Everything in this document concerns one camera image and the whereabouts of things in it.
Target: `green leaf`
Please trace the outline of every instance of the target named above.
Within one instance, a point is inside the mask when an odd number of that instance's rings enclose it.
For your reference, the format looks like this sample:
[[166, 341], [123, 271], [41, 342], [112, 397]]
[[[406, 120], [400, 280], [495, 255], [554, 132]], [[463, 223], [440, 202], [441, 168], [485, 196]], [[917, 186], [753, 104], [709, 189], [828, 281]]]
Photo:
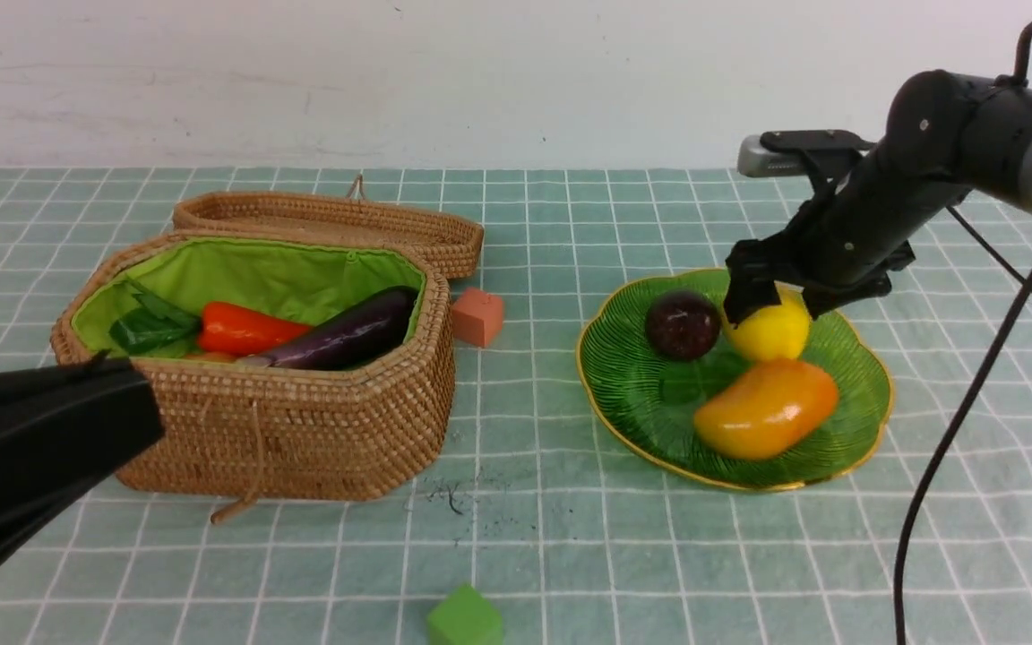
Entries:
[[192, 328], [158, 318], [148, 309], [133, 310], [110, 326], [110, 338], [130, 356], [148, 354], [192, 333]]
[[165, 318], [167, 320], [172, 320], [173, 323], [180, 326], [190, 326], [197, 327], [201, 324], [201, 319], [198, 316], [189, 314], [188, 311], [181, 309], [171, 302], [165, 301], [159, 295], [153, 293], [153, 291], [147, 289], [140, 283], [134, 281], [132, 278], [126, 278], [127, 281], [134, 286], [134, 289], [138, 293], [132, 294], [135, 301], [138, 301], [139, 305], [142, 305], [149, 312], [152, 312], [158, 318]]
[[126, 279], [139, 309], [128, 312], [110, 326], [110, 338], [127, 355], [137, 356], [171, 346], [200, 331], [201, 319], [152, 293], [132, 278]]

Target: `purple eggplant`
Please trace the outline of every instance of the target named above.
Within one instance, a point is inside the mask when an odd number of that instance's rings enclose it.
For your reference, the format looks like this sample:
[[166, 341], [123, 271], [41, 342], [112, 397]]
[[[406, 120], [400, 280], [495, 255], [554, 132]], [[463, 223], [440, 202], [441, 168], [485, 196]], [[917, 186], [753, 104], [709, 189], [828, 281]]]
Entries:
[[347, 370], [367, 363], [405, 342], [418, 295], [405, 285], [382, 289], [291, 342], [236, 362], [292, 370]]

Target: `toy block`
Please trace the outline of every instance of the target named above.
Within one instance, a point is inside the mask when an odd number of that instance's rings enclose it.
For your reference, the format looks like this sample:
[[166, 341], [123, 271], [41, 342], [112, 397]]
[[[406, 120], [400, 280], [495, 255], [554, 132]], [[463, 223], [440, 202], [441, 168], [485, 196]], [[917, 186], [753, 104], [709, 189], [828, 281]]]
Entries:
[[451, 307], [451, 332], [464, 343], [487, 347], [505, 325], [505, 301], [470, 287]]
[[504, 617], [471, 584], [429, 612], [429, 645], [503, 645]]

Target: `green block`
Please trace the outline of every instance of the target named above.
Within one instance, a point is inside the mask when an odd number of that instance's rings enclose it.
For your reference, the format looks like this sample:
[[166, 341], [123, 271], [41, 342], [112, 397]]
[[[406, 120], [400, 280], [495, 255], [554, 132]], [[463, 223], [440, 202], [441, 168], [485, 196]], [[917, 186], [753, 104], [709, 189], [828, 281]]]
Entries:
[[504, 640], [503, 617], [471, 584], [429, 612], [429, 645], [503, 645]]

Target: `black cable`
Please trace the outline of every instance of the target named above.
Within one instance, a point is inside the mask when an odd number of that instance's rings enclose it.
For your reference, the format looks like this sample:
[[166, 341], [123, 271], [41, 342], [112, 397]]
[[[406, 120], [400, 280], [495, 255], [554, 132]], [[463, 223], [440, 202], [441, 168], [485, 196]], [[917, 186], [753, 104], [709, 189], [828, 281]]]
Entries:
[[1002, 254], [996, 252], [995, 247], [993, 247], [990, 244], [990, 241], [987, 241], [987, 238], [982, 237], [981, 233], [975, 231], [974, 226], [971, 226], [969, 221], [966, 221], [966, 218], [963, 218], [962, 215], [958, 213], [957, 208], [946, 207], [946, 211], [949, 212], [949, 214], [954, 216], [954, 219], [957, 220], [958, 223], [962, 225], [962, 228], [966, 229], [967, 233], [970, 233], [971, 237], [974, 237], [975, 241], [978, 241], [981, 248], [987, 250], [987, 253], [990, 254], [991, 257], [995, 258], [995, 261], [998, 262], [998, 264], [1002, 265], [1002, 268], [1007, 270], [1007, 273], [1011, 275], [1011, 277], [1014, 278], [1015, 281], [1020, 283], [1020, 285], [1024, 285], [1025, 283], [1024, 275], [1019, 273], [1019, 270], [1014, 268], [1014, 265], [1011, 265], [1010, 262], [1006, 260], [1006, 258], [1002, 257]]
[[906, 519], [902, 522], [902, 533], [898, 539], [898, 553], [894, 556], [894, 632], [896, 632], [898, 638], [898, 645], [906, 645], [906, 608], [904, 603], [902, 603], [902, 574], [906, 571], [906, 552], [910, 548], [913, 522], [918, 517], [918, 510], [922, 508], [922, 501], [927, 496], [927, 491], [930, 489], [930, 482], [934, 480], [934, 475], [938, 472], [938, 466], [941, 465], [942, 459], [946, 456], [950, 444], [954, 443], [954, 438], [958, 436], [959, 429], [962, 428], [962, 422], [966, 420], [966, 415], [970, 412], [970, 408], [974, 407], [974, 400], [977, 400], [981, 386], [986, 384], [987, 377], [990, 376], [990, 372], [995, 366], [995, 360], [998, 360], [1002, 346], [1006, 344], [1006, 340], [1010, 335], [1010, 330], [1014, 327], [1014, 323], [1017, 323], [1017, 319], [1022, 314], [1022, 310], [1025, 309], [1025, 302], [1031, 294], [1032, 268], [1029, 269], [1028, 277], [1024, 279], [1022, 288], [1017, 291], [1014, 301], [1010, 303], [1010, 308], [1006, 312], [1006, 317], [1002, 319], [1002, 323], [998, 327], [998, 333], [995, 334], [995, 340], [990, 344], [987, 355], [981, 359], [981, 364], [974, 375], [974, 380], [970, 381], [970, 387], [967, 388], [966, 395], [962, 397], [962, 404], [959, 405], [958, 411], [954, 413], [954, 419], [950, 419], [949, 425], [946, 427], [946, 432], [943, 433], [937, 448], [934, 449], [934, 455], [930, 458], [930, 464], [927, 465], [926, 473], [922, 474], [922, 481], [918, 481], [918, 485], [913, 489], [913, 498], [906, 510]]

